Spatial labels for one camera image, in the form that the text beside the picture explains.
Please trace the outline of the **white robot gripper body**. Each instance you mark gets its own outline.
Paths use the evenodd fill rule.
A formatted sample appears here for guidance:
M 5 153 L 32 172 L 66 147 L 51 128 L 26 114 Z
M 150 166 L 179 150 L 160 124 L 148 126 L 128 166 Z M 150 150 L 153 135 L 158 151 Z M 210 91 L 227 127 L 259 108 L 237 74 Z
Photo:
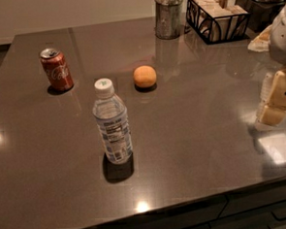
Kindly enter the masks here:
M 286 5 L 271 25 L 269 48 L 270 58 L 286 65 Z

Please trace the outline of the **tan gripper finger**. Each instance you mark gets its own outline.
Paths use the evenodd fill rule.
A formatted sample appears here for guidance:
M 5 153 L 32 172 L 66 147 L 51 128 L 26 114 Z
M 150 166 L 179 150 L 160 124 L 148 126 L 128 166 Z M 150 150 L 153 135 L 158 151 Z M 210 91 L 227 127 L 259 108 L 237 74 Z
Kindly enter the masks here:
M 286 67 L 265 74 L 260 95 L 255 126 L 277 126 L 286 117 Z

